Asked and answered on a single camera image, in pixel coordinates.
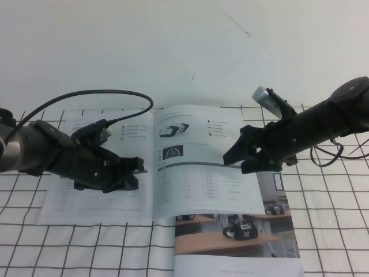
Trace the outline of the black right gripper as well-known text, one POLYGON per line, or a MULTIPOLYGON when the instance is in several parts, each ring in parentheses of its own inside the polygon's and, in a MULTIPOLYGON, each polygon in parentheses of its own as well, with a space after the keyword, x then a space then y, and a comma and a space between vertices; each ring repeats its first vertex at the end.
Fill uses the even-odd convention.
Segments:
POLYGON ((298 162, 299 152, 350 131, 347 116, 326 100, 299 114, 283 116, 263 129, 242 127, 236 143, 223 155, 223 162, 229 166, 243 161, 242 174, 280 172, 284 163, 292 166, 298 162))

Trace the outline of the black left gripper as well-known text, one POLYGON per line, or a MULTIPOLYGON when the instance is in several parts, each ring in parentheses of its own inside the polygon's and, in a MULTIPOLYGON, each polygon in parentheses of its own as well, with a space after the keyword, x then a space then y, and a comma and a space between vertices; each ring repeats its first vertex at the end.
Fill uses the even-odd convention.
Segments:
POLYGON ((21 127, 17 140, 17 171, 36 177, 45 171, 53 173, 74 181, 77 190, 137 190, 138 179, 131 173, 145 170, 144 160, 137 156, 120 158, 100 144, 81 143, 41 120, 21 127))

